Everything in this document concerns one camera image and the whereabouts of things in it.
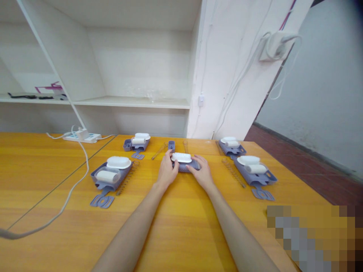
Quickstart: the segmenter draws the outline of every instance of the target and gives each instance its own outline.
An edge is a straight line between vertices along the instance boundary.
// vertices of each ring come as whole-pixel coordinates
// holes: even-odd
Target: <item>white power strip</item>
[[[94,144],[100,138],[102,138],[101,134],[88,133],[88,131],[86,129],[82,129],[82,130],[74,132],[73,134],[71,134],[69,136],[63,137],[63,140],[73,141],[73,142],[81,141],[81,142],[85,142],[88,144]]]

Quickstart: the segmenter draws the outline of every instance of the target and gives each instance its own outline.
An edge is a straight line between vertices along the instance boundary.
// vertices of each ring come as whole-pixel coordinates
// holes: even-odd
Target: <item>baseboard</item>
[[[286,136],[284,136],[284,135],[282,135],[282,134],[280,134],[280,133],[278,133],[278,132],[276,132],[276,131],[268,128],[268,127],[265,127],[264,125],[261,125],[261,124],[257,123],[256,121],[253,124],[256,127],[259,127],[260,129],[268,132],[269,134],[272,134],[272,135],[280,138],[281,140],[284,140],[284,141],[288,142],[289,144],[292,144],[296,148],[308,153],[309,155],[311,155],[311,156],[317,158],[318,160],[326,163],[327,165],[333,167],[334,169],[337,169],[338,171],[346,174],[350,178],[352,178],[352,179],[354,179],[354,180],[356,180],[358,182],[363,182],[363,178],[361,176],[356,175],[356,173],[354,171],[352,171],[351,169],[349,169],[349,168],[347,168],[347,167],[345,167],[345,166],[343,166],[343,165],[341,165],[341,164],[327,158],[326,156],[324,156],[322,154],[319,154],[319,153],[317,153],[317,152],[315,152],[315,151],[313,151],[313,150],[311,150],[311,149],[309,149],[309,148],[307,148],[307,147],[305,147],[305,146],[303,146],[303,145],[289,139],[288,137],[286,137]]]

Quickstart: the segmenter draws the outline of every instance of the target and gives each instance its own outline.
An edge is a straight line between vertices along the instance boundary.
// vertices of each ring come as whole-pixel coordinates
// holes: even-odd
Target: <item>yellow table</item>
[[[88,156],[111,139],[84,144]],[[0,162],[0,228],[7,229],[84,164],[85,156],[77,142],[44,133],[0,133]]]
[[[117,136],[90,159],[95,170],[111,156],[131,157],[122,145],[129,136]],[[0,270],[89,271],[122,224],[156,181],[162,154],[151,157],[169,138],[152,137],[145,158],[130,182],[108,209],[90,207],[100,193],[88,176],[74,190],[65,212],[53,224],[29,237],[1,240]],[[184,152],[176,141],[176,151]],[[267,229],[268,205],[330,205],[283,165],[253,142],[243,142],[249,155],[269,166],[279,181],[266,188],[275,202],[256,199],[250,187],[242,188],[221,163],[214,141],[188,140],[192,154],[204,156],[211,166],[215,184],[237,216],[250,229],[281,271],[297,267]],[[85,173],[83,165],[12,228],[25,232],[45,224],[63,205],[70,188]],[[138,271],[236,271],[217,217],[207,194],[188,173],[179,173],[166,191],[152,223],[136,270]]]

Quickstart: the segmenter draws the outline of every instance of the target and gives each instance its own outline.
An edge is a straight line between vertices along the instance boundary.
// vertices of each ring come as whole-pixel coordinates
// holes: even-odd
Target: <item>metal spring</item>
[[[140,165],[140,162],[138,162],[138,161],[134,161],[133,162],[132,167],[131,167],[129,173],[127,174],[127,176],[124,179],[124,181],[121,183],[120,189],[116,192],[116,195],[117,196],[119,196],[122,193],[122,191],[124,190],[124,188],[126,187],[126,185],[128,184],[128,182],[130,181],[130,179],[132,178],[133,173],[139,167],[139,165]]]
[[[153,155],[153,157],[151,159],[154,160],[167,147],[168,147],[168,143],[167,142],[163,143],[163,145],[159,148],[159,150],[155,153],[155,155]]]
[[[246,188],[246,184],[242,181],[240,175],[237,174],[237,172],[234,170],[233,165],[228,161],[227,158],[222,159],[222,163],[227,167],[227,169],[231,172],[232,176],[238,183],[243,187]]]
[[[189,154],[189,152],[188,152],[188,141],[187,140],[183,141],[183,146],[184,146],[185,153]]]
[[[220,154],[221,156],[224,156],[224,152],[223,152],[222,148],[221,148],[221,147],[220,147],[220,145],[219,145],[219,141],[216,141],[216,145],[217,145],[217,147],[218,147],[219,154]]]

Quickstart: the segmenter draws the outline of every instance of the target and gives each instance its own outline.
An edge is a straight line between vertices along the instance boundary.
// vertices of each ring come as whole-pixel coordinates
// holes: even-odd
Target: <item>floor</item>
[[[256,142],[333,205],[362,205],[363,184],[255,125],[245,141]]]

